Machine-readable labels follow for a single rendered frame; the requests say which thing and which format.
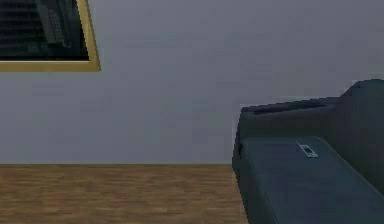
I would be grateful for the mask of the small grey remote control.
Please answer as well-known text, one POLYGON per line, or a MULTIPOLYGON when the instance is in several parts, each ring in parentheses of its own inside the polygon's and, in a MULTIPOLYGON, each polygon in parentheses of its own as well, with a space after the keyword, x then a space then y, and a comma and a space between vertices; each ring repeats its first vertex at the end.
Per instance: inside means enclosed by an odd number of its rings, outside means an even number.
POLYGON ((297 144, 308 158, 318 158, 318 154, 309 145, 300 142, 297 142, 297 144))

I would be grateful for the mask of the gold framed dark picture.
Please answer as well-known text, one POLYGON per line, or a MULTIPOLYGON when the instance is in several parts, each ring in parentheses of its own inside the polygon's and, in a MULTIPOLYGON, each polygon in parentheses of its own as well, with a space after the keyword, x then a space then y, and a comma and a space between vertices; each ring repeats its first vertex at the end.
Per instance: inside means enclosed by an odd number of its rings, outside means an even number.
POLYGON ((89 0, 0 0, 0 72, 99 72, 89 0))

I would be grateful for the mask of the dark grey sofa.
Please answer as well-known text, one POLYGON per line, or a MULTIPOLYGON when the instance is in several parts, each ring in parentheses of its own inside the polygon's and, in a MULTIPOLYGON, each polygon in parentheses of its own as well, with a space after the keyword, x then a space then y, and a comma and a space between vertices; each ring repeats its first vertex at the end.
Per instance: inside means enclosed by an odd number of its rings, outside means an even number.
POLYGON ((384 80, 243 107, 232 169, 247 224, 384 224, 384 80))

